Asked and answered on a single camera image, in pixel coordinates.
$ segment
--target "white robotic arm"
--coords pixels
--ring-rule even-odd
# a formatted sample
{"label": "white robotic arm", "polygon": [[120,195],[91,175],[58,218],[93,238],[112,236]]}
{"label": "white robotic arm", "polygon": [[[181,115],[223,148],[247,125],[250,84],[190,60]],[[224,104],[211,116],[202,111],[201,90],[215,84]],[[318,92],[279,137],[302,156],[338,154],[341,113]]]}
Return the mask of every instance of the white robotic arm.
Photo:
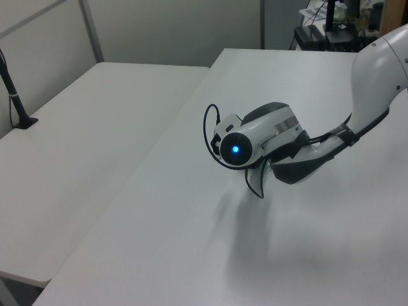
{"label": "white robotic arm", "polygon": [[277,179],[293,184],[305,178],[380,123],[394,98],[408,88],[408,25],[379,38],[356,56],[351,88],[351,116],[319,138],[310,139],[290,107],[275,102],[257,108],[242,121],[230,114],[217,122],[211,148],[205,137],[207,148],[218,163],[230,169],[265,166],[264,161],[269,160]]}

